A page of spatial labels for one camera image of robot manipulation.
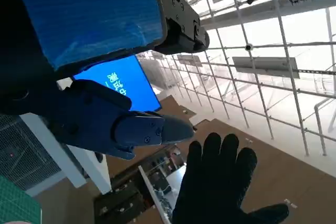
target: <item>black glove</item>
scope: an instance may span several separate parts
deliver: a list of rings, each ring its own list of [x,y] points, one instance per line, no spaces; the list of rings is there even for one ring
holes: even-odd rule
[[[173,224],[277,224],[288,216],[286,204],[278,204],[249,214],[240,206],[257,165],[255,152],[243,148],[239,140],[211,133],[202,147],[198,141],[189,146],[187,169],[173,211]]]

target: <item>blue screen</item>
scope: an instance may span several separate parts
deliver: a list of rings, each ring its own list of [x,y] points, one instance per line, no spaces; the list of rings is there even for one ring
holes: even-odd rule
[[[97,64],[74,76],[75,79],[92,80],[128,96],[131,110],[155,111],[161,108],[136,56]]]

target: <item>brown floor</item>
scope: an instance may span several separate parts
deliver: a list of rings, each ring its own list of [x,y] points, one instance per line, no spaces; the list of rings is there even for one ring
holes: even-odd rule
[[[65,178],[35,199],[42,207],[43,224],[93,224],[93,199],[98,194],[92,181],[74,188]]]

